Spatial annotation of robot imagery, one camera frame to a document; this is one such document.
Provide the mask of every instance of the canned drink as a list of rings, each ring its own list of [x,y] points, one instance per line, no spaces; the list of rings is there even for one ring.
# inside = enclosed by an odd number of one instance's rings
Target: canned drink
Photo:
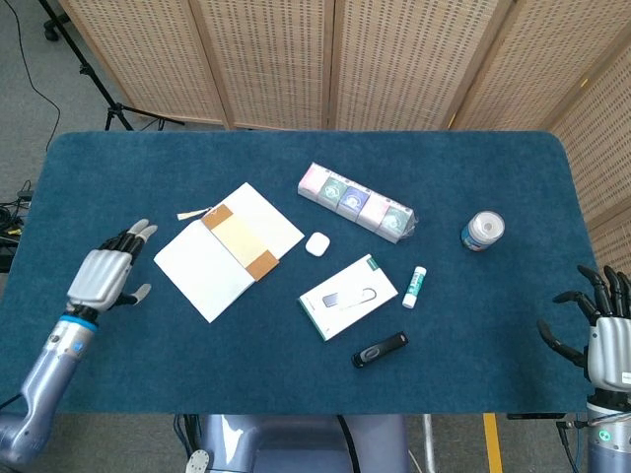
[[[504,234],[504,220],[495,212],[484,211],[464,226],[462,244],[472,251],[484,251]]]

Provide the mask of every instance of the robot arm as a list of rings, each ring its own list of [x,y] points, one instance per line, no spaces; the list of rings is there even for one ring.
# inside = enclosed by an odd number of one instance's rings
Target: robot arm
[[[84,259],[68,290],[66,311],[50,332],[20,394],[0,405],[1,411],[22,396],[28,406],[26,416],[0,412],[0,464],[21,467],[43,450],[59,401],[97,332],[99,314],[116,305],[138,304],[149,294],[148,284],[130,295],[121,291],[136,257],[156,229],[141,220]]]
[[[568,347],[537,321],[543,341],[556,353],[584,370],[596,391],[588,397],[588,420],[557,423],[561,429],[589,428],[589,471],[631,471],[631,282],[623,273],[604,267],[609,289],[600,275],[578,267],[594,287],[595,301],[570,291],[554,298],[562,304],[575,302],[590,324],[590,341],[584,352]]]

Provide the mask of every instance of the tripod stand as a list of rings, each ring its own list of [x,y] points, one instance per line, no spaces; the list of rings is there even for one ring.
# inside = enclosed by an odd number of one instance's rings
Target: tripod stand
[[[149,111],[139,110],[138,108],[133,108],[131,106],[127,106],[123,103],[115,101],[105,88],[104,83],[101,82],[101,79],[99,79],[99,76],[95,72],[92,65],[88,62],[72,37],[70,37],[70,34],[68,34],[66,29],[64,28],[62,22],[59,20],[59,17],[57,17],[57,15],[53,12],[50,4],[46,0],[39,0],[39,4],[46,11],[46,14],[48,15],[48,17],[50,17],[52,23],[57,27],[63,38],[66,40],[66,42],[70,46],[70,49],[72,49],[72,52],[75,53],[75,56],[77,56],[79,62],[81,62],[79,73],[87,75],[90,77],[90,79],[92,79],[92,82],[94,82],[95,86],[97,86],[97,89],[99,89],[99,92],[101,92],[101,95],[104,97],[105,101],[109,105],[109,107],[107,108],[107,120],[105,122],[105,130],[109,130],[109,128],[111,127],[111,121],[114,118],[118,118],[120,120],[120,123],[122,123],[122,126],[124,126],[126,130],[133,131],[134,128],[131,126],[131,123],[127,121],[127,118],[125,118],[124,111],[131,111],[133,113],[138,113],[139,115],[150,116],[152,118],[158,119],[159,130],[162,130],[164,128],[166,121],[177,123],[178,125],[184,124],[183,121],[166,118],[165,116],[151,113]]]

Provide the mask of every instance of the table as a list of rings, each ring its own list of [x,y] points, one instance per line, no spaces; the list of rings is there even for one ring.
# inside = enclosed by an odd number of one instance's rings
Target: table
[[[296,193],[311,162],[414,208],[392,244]],[[327,254],[300,243],[208,324],[153,262],[187,225],[249,182]],[[506,234],[485,253],[459,232],[479,210]],[[266,414],[540,412],[584,409],[583,374],[539,339],[544,317],[581,347],[587,324],[551,299],[587,290],[594,265],[567,159],[542,132],[90,132],[61,136],[36,188],[0,307],[0,399],[19,388],[86,253],[141,217],[158,224],[128,288],[153,284],[101,329],[61,410]],[[324,343],[297,297],[372,253],[399,296]],[[401,306],[415,265],[428,274]],[[394,332],[410,343],[357,370],[351,355]]]

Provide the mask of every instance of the black usb flash drive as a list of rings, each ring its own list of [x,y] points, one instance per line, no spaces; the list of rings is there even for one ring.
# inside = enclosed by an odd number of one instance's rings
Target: black usb flash drive
[[[365,348],[361,352],[357,352],[353,355],[351,360],[355,368],[362,368],[368,363],[378,360],[398,348],[404,347],[407,345],[407,342],[407,335],[403,332],[398,332],[375,345]]]

